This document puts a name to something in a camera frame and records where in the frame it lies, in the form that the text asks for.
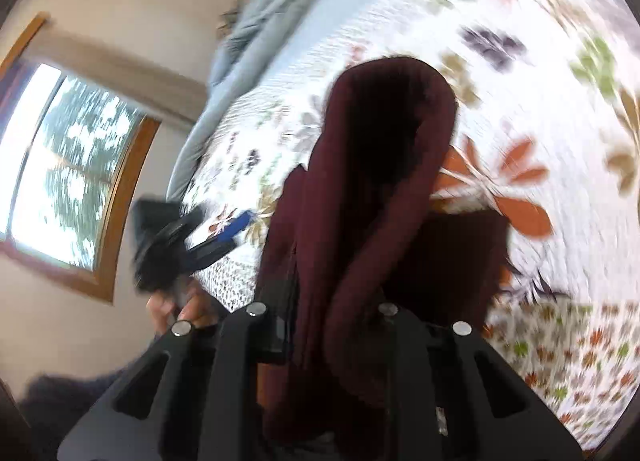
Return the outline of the person's left hand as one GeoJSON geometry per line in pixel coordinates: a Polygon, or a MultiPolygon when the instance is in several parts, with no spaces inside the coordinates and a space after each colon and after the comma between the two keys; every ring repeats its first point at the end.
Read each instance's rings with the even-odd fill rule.
{"type": "Polygon", "coordinates": [[[195,277],[189,278],[186,288],[178,296],[162,290],[138,291],[138,294],[146,298],[145,308],[156,339],[179,320],[190,322],[196,329],[203,329],[218,325],[229,314],[195,277]]]}

